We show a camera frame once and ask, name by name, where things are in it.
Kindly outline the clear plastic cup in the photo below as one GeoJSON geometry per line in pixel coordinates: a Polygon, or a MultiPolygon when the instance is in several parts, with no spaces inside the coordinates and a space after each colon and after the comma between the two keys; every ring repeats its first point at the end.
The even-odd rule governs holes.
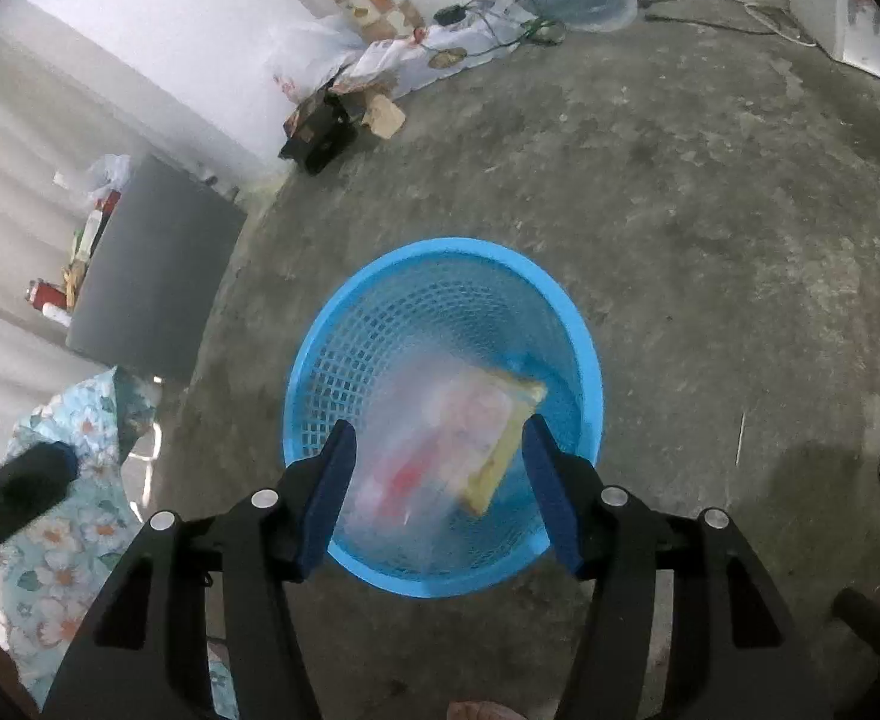
{"type": "Polygon", "coordinates": [[[504,374],[437,348],[399,356],[376,381],[357,434],[341,533],[357,556],[401,571],[456,559],[450,527],[469,483],[507,431],[520,390],[504,374]]]}

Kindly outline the clear plastic bag on cabinet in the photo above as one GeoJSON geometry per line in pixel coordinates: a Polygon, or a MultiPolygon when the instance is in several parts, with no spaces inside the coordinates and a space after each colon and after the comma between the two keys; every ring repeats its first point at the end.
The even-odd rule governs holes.
{"type": "Polygon", "coordinates": [[[101,200],[113,192],[122,192],[132,177],[132,158],[129,154],[103,154],[85,171],[58,171],[53,182],[69,193],[70,200],[82,210],[93,210],[101,200]]]}

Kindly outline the white curtain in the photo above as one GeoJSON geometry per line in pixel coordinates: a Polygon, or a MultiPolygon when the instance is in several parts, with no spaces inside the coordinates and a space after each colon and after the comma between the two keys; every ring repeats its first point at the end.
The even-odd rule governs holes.
{"type": "Polygon", "coordinates": [[[0,463],[13,423],[105,367],[65,346],[69,328],[26,302],[31,280],[57,284],[88,211],[56,187],[109,151],[134,169],[154,156],[77,86],[0,36],[0,463]]]}

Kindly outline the small white bottle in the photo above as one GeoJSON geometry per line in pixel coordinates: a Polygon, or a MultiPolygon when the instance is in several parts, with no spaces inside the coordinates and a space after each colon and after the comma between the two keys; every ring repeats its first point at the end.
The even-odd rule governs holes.
{"type": "Polygon", "coordinates": [[[58,304],[53,304],[52,302],[45,302],[41,308],[41,313],[47,319],[58,323],[64,328],[69,328],[72,323],[72,316],[69,312],[64,307],[59,307],[58,304]]]}

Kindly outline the white plastic shopping bag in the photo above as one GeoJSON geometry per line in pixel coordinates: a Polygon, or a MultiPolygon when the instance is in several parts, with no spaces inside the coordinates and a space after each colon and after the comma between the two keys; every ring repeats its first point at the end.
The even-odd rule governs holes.
{"type": "Polygon", "coordinates": [[[280,93],[292,104],[300,104],[334,80],[365,50],[364,37],[342,16],[295,21],[277,33],[266,70],[280,93]]]}

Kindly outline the blue mesh trash basket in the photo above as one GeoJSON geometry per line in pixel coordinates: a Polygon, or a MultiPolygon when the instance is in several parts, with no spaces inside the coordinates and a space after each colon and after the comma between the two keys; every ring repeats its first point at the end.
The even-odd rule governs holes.
{"type": "MultiPolygon", "coordinates": [[[[543,382],[539,411],[561,449],[598,460],[604,421],[600,358],[577,305],[515,250],[470,238],[404,245],[364,266],[326,302],[289,374],[280,447],[295,463],[316,454],[339,419],[362,421],[376,378],[415,341],[446,341],[495,369],[543,382]]],[[[486,515],[445,523],[437,553],[415,567],[388,546],[369,550],[339,528],[330,555],[385,592],[445,598],[504,582],[549,548],[515,458],[486,515]]]]}

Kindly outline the grey bedside cabinet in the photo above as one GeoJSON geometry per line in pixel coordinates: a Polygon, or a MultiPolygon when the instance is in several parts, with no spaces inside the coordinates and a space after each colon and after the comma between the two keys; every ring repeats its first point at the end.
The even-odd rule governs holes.
{"type": "Polygon", "coordinates": [[[179,167],[134,169],[93,252],[65,346],[184,385],[246,213],[179,167]]]}

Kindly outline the dark cardboard box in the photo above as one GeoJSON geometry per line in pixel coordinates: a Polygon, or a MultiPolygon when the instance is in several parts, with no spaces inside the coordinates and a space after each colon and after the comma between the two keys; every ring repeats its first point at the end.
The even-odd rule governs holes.
{"type": "Polygon", "coordinates": [[[287,135],[279,158],[308,176],[318,176],[357,138],[357,127],[339,96],[321,88],[303,101],[284,124],[287,135]]]}

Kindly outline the yellow snack packet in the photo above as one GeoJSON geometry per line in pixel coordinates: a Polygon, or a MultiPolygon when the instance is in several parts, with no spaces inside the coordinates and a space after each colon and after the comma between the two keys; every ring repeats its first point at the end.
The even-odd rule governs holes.
{"type": "Polygon", "coordinates": [[[440,439],[437,476],[463,511],[482,517],[489,510],[523,426],[546,395],[539,380],[482,367],[466,367],[438,388],[429,406],[440,439]]]}

